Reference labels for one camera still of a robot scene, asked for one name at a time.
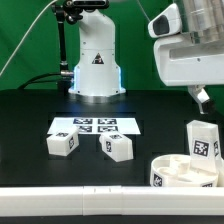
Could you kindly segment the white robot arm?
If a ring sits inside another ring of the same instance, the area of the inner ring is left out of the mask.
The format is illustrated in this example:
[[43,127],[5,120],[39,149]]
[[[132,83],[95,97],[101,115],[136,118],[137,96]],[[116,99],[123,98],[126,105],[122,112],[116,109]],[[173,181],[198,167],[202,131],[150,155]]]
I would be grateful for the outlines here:
[[[80,60],[71,92],[91,102],[123,94],[115,62],[115,25],[99,12],[108,0],[71,0],[81,10]],[[207,114],[212,101],[204,87],[224,84],[224,0],[173,0],[148,24],[156,40],[154,57],[161,81],[185,86]]]

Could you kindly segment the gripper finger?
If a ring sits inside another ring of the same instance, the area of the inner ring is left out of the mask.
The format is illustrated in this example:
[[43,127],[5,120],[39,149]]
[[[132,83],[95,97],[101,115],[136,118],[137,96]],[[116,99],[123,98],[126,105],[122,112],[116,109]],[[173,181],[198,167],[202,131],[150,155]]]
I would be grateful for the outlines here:
[[204,85],[189,86],[188,92],[198,104],[201,114],[211,114],[214,112],[214,101],[210,99],[209,95],[205,91]]

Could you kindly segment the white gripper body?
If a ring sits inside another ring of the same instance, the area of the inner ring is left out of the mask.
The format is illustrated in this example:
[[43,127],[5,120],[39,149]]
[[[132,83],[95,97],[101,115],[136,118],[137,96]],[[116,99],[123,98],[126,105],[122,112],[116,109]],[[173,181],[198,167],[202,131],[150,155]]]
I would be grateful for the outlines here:
[[224,84],[224,41],[193,44],[187,35],[154,44],[158,74],[166,86]]

